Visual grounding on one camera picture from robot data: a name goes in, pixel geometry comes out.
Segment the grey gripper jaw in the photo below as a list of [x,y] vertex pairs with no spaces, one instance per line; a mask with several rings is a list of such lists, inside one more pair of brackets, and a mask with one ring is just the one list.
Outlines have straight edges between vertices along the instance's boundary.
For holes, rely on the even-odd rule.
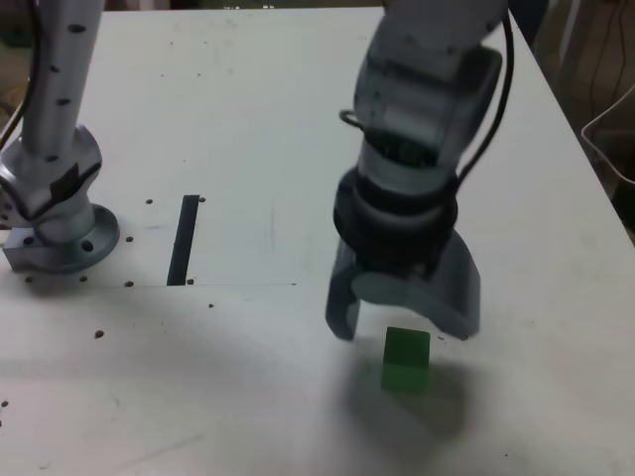
[[459,236],[449,239],[428,278],[421,273],[397,277],[364,272],[351,288],[363,301],[409,309],[455,338],[470,337],[480,329],[480,276]]
[[360,298],[352,285],[363,272],[355,253],[339,240],[329,280],[325,321],[333,335],[343,341],[352,341],[355,336]]

